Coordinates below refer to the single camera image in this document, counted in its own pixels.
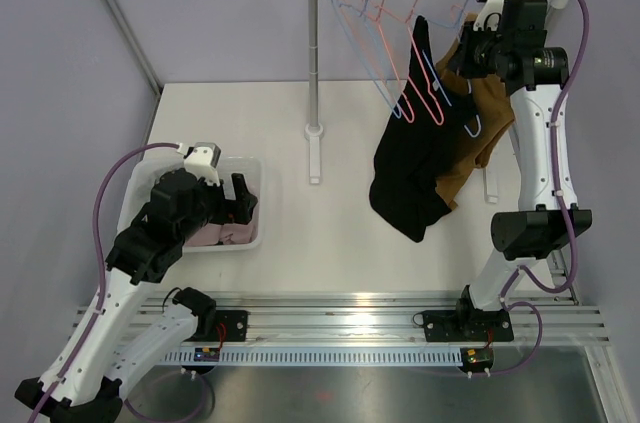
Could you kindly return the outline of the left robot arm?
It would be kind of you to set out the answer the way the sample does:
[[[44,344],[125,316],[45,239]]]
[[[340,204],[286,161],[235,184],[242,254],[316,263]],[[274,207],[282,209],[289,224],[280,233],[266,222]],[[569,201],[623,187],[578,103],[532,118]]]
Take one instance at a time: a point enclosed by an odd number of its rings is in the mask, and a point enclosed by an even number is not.
[[[105,273],[64,350],[39,377],[25,379],[16,399],[33,418],[52,422],[113,422],[131,388],[178,344],[227,337],[216,301],[191,287],[123,351],[118,343],[132,318],[183,255],[185,243],[208,224],[247,223],[258,203],[240,173],[231,176],[234,198],[184,168],[163,174],[130,225],[104,256]]]

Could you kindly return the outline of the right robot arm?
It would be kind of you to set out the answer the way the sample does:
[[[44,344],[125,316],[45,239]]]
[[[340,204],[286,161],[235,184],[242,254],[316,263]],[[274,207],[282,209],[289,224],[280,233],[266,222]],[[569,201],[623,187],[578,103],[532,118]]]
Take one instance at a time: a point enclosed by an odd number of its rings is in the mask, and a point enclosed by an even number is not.
[[[573,189],[564,127],[569,61],[546,44],[546,0],[486,0],[464,25],[449,64],[464,78],[496,75],[505,86],[518,133],[518,208],[491,221],[493,251],[441,327],[447,340],[513,338],[507,298],[551,253],[573,248],[592,224]]]

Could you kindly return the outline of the mauve pink tank top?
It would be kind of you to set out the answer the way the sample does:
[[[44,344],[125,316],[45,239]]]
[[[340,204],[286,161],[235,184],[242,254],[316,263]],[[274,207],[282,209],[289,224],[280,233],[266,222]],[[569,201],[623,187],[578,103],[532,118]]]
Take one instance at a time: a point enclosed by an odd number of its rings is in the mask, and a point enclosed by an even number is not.
[[[253,209],[252,218],[241,224],[237,219],[237,198],[225,204],[225,210],[230,214],[222,224],[210,223],[200,229],[187,242],[187,247],[208,247],[220,245],[249,244],[255,239],[258,225],[259,205]]]

